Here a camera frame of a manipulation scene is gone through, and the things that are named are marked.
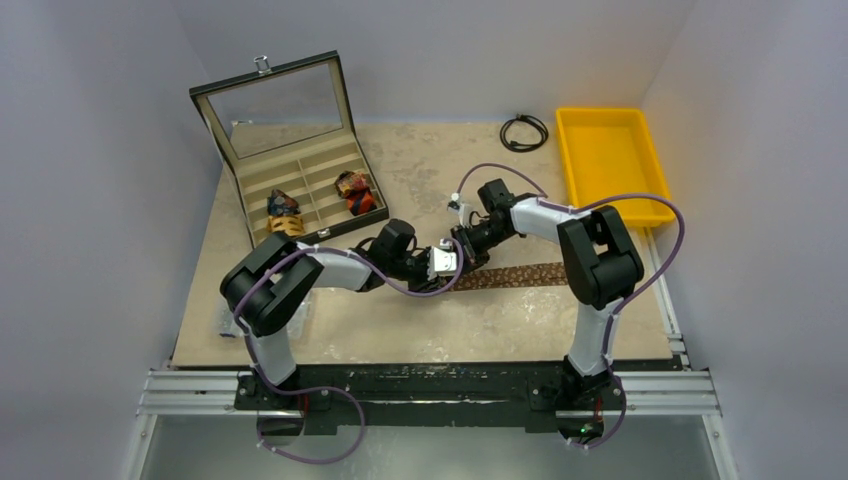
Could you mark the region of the brown floral tie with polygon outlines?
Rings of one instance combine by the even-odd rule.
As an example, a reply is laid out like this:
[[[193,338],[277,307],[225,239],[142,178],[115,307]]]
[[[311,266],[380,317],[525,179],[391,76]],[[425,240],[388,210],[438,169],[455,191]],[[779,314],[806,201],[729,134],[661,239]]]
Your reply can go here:
[[[553,262],[475,270],[463,275],[451,290],[532,288],[567,284],[564,265],[561,262]]]

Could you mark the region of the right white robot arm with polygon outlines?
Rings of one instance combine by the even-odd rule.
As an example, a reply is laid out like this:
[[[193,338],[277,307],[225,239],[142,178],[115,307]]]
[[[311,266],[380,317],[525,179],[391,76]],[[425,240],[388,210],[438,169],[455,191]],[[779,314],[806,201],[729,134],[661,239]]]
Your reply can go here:
[[[486,212],[472,222],[462,214],[450,230],[465,271],[481,268],[490,251],[514,237],[532,236],[560,249],[566,284],[578,302],[572,345],[562,366],[561,392],[576,407],[596,399],[611,380],[610,354],[621,308],[644,277],[637,248],[618,211],[552,204],[538,195],[515,195],[500,180],[478,190]]]

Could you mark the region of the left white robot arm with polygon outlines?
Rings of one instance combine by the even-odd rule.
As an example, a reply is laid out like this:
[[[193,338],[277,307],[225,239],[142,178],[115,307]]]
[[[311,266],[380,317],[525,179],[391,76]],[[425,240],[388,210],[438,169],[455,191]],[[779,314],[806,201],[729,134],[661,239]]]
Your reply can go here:
[[[412,225],[398,219],[350,249],[305,244],[277,232],[224,276],[219,292],[262,379],[260,397],[272,408],[284,409],[298,395],[287,326],[313,290],[365,293],[388,286],[411,297],[433,297],[453,287],[466,264],[458,240],[444,238],[420,247]]]

